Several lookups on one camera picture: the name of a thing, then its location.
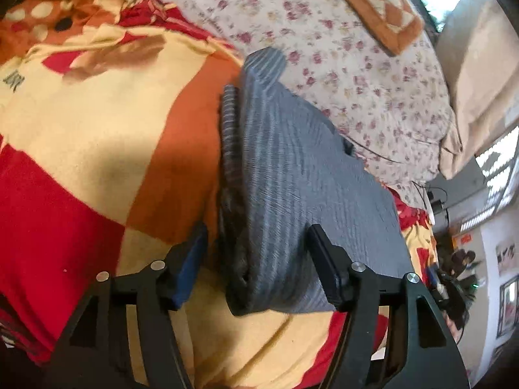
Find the red orange cartoon blanket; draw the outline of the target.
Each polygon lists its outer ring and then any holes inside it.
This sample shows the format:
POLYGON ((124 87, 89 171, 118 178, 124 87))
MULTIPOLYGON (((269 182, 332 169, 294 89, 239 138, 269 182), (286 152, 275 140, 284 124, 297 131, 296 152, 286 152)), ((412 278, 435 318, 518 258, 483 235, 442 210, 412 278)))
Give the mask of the red orange cartoon blanket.
MULTIPOLYGON (((194 386, 321 381, 343 314, 237 318, 225 301, 219 105, 246 56, 161 0, 16 0, 7 9, 1 342, 13 354, 45 369, 99 272, 141 270, 203 221, 208 261, 191 299, 171 316, 194 386)), ((422 271, 433 251, 425 208, 383 184, 422 271)))

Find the framed wall pictures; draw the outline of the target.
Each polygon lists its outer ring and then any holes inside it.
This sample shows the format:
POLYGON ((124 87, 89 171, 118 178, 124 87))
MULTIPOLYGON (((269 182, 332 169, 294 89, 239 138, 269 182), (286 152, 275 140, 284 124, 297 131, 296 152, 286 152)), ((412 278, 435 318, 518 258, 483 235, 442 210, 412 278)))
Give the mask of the framed wall pictures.
POLYGON ((515 242, 505 240, 496 246, 496 258, 500 278, 499 317, 496 336, 512 332, 518 322, 518 254, 515 242))

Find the dark cluttered desk items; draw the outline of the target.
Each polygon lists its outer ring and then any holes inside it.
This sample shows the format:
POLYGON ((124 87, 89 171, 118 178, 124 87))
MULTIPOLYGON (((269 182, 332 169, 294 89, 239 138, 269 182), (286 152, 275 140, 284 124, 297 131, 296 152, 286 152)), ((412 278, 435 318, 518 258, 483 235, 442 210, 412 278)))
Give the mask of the dark cluttered desk items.
POLYGON ((470 319, 470 309, 476 301, 479 289, 478 277, 465 272, 480 264, 471 249, 456 248, 450 231, 450 213, 446 207, 448 193, 445 189, 427 185, 426 192, 432 209, 433 233, 438 260, 428 269, 432 282, 431 292, 440 310, 463 331, 470 319))

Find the orange checkered pillow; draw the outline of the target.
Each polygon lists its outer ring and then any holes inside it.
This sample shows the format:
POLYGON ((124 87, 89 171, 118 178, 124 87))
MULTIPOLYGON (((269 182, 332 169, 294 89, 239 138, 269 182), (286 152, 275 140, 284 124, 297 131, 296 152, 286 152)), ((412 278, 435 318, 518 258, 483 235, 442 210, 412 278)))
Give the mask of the orange checkered pillow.
POLYGON ((346 0, 371 34, 393 55, 419 38, 424 21, 409 0, 346 0))

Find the grey striped knit sweater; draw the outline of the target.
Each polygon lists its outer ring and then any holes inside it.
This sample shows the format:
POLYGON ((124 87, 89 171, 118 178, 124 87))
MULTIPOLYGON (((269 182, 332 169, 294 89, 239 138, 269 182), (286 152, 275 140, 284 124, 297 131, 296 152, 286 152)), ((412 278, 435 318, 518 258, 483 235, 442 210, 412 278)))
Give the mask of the grey striped knit sweater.
POLYGON ((413 268, 393 195, 319 109, 281 84, 285 67, 280 50, 262 48, 223 93, 226 297, 238 316, 330 309, 304 246, 314 224, 378 274, 413 268))

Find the floral white bed quilt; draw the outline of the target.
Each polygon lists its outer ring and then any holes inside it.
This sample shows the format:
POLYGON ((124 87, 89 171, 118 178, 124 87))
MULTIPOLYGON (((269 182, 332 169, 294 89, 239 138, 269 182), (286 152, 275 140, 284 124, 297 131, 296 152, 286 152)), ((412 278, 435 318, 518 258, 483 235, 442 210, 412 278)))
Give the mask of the floral white bed quilt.
POLYGON ((282 51, 282 83, 319 108, 406 204, 428 207, 425 185, 438 174, 454 113, 426 34, 393 56, 345 0, 161 1, 244 55, 282 51))

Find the window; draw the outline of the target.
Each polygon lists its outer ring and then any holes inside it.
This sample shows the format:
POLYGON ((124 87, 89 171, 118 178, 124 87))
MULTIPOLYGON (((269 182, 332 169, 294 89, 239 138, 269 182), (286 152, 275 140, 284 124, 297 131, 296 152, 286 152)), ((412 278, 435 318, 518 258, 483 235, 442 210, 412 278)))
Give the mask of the window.
POLYGON ((475 228, 510 205, 518 192, 518 126, 476 157, 484 176, 483 207, 461 222, 459 232, 475 228))

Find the beige curtain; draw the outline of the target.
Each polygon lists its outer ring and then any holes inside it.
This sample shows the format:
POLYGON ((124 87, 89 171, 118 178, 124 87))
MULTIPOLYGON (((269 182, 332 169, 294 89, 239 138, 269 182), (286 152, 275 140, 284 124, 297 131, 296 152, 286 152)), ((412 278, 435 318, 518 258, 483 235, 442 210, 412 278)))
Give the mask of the beige curtain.
POLYGON ((439 158, 451 179, 504 124, 518 94, 518 34, 497 0, 460 0, 435 52, 455 114, 439 158))

